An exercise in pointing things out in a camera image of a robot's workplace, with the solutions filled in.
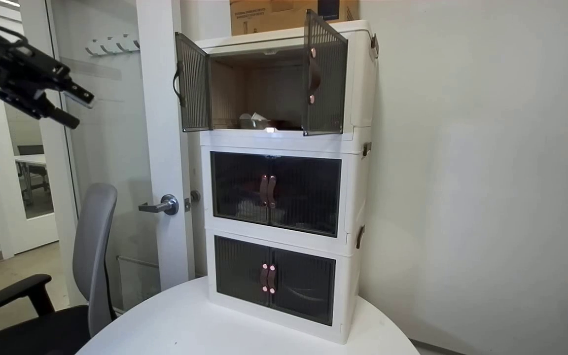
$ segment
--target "round white table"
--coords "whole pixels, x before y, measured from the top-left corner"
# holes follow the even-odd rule
[[[348,344],[332,344],[210,300],[206,279],[174,287],[133,308],[81,352],[137,355],[419,355],[409,338],[375,306],[358,300]]]

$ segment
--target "white wall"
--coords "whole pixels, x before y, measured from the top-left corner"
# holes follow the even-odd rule
[[[568,3],[363,0],[381,36],[363,294],[466,354],[568,354]]]

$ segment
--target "silver door handle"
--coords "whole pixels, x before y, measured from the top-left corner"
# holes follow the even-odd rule
[[[158,206],[143,204],[139,208],[145,214],[166,214],[166,216],[176,216],[180,212],[180,200],[174,196],[162,196],[162,202]]]

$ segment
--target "storage cabinet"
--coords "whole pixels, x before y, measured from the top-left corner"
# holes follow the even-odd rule
[[[338,235],[340,160],[212,152],[214,216]]]
[[[336,261],[216,237],[217,291],[332,326]]]
[[[261,113],[271,129],[344,133],[348,40],[308,12],[300,46],[206,54],[178,34],[184,131],[241,129]]]

